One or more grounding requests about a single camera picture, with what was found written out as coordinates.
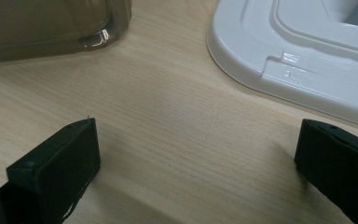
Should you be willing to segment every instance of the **clear plastic container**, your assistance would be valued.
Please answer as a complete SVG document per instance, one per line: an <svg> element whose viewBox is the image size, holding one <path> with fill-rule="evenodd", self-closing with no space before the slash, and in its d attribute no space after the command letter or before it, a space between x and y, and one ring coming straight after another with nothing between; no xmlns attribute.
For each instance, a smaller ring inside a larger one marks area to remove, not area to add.
<svg viewBox="0 0 358 224"><path fill-rule="evenodd" d="M104 48L130 19L131 0L0 0L0 62Z"/></svg>

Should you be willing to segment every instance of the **light wood grain surface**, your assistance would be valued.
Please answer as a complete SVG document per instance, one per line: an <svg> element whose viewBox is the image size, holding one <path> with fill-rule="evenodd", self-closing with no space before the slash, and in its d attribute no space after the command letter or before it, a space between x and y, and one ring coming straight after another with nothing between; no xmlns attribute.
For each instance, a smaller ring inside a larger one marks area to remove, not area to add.
<svg viewBox="0 0 358 224"><path fill-rule="evenodd" d="M351 223L294 156L304 118L358 125L224 74L205 40L216 4L133 0L114 46L0 63L0 186L12 162L90 115L102 168L65 223Z"/></svg>

